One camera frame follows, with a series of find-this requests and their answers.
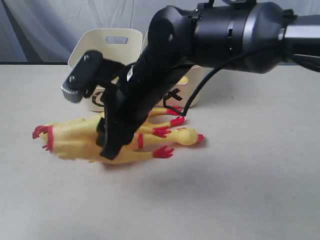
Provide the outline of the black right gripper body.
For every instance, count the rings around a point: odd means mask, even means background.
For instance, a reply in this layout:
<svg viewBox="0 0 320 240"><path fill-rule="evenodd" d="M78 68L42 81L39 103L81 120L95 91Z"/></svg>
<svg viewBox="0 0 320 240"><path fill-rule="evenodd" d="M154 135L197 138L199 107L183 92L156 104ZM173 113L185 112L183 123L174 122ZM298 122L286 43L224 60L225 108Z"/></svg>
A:
<svg viewBox="0 0 320 240"><path fill-rule="evenodd" d="M98 146L128 145L151 109L190 70L197 13L166 6L152 17L146 48L114 73L117 83L109 83L101 96L106 115L96 128Z"/></svg>

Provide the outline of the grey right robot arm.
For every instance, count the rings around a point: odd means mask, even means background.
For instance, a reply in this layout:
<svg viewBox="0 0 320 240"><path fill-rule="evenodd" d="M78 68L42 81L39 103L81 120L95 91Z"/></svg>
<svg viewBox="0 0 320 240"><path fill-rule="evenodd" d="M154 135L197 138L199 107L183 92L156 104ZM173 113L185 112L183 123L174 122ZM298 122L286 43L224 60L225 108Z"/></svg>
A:
<svg viewBox="0 0 320 240"><path fill-rule="evenodd" d="M200 3L195 10L166 6L151 19L147 46L135 63L102 95L105 119L97 126L100 155L115 159L145 122L148 113L193 67L264 74L293 62L320 70L320 17L298 16L273 2Z"/></svg>

